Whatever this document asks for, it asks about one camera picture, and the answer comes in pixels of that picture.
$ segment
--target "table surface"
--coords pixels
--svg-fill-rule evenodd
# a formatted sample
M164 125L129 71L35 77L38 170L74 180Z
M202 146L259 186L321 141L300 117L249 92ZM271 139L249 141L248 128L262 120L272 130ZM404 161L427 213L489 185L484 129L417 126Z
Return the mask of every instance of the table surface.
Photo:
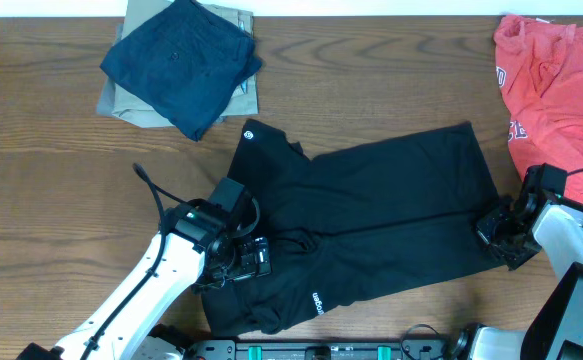
M98 65L119 18L0 19L0 359L45 347L82 323L147 248L155 204L133 173L183 198L226 174L245 118L194 143L175 128L96 116ZM583 25L583 17L559 18ZM520 180L498 90L496 17L256 18L260 115L309 156L471 121L502 194ZM540 254L337 308L276 339L395 339L411 325L452 334L479 321L525 329L557 280ZM186 292L163 323L209 337ZM271 339L259 332L242 339Z

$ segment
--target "red shirt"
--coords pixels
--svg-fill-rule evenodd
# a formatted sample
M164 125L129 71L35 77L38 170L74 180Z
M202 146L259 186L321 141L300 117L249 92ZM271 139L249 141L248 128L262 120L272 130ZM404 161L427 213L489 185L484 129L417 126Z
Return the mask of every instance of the red shirt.
M583 168L583 27L509 15L493 38L520 177L545 162ZM565 196L583 203L583 173L567 179Z

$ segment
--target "stack of folded clothes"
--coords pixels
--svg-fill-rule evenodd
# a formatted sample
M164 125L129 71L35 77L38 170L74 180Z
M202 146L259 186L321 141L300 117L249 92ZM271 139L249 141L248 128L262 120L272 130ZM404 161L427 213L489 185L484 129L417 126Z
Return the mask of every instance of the stack of folded clothes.
M218 119L258 112L252 13L194 0L130 0L101 68L98 113L175 125L198 141Z

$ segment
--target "white wall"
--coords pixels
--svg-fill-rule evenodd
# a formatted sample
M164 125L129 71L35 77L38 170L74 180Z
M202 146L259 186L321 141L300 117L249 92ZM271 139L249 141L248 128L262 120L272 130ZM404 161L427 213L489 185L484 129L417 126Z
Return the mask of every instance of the white wall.
M583 15L583 0L202 0L256 16ZM124 16L126 0L0 0L0 16Z

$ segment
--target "wood grain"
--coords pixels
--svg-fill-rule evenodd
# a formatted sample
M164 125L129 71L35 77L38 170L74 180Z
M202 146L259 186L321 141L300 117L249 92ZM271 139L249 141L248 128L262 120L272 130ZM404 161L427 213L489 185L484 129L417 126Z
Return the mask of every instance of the wood grain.
M146 249L157 215L131 170L182 197L226 174L242 118L193 143L94 115L121 19L0 19L0 359L89 316ZM559 19L583 24L583 18ZM257 18L260 115L309 156L471 121L501 193L520 181L494 75L495 17ZM556 285L546 257L338 308L279 339L395 338L428 323L524 329ZM209 336L189 293L164 323ZM245 339L270 338L260 333Z

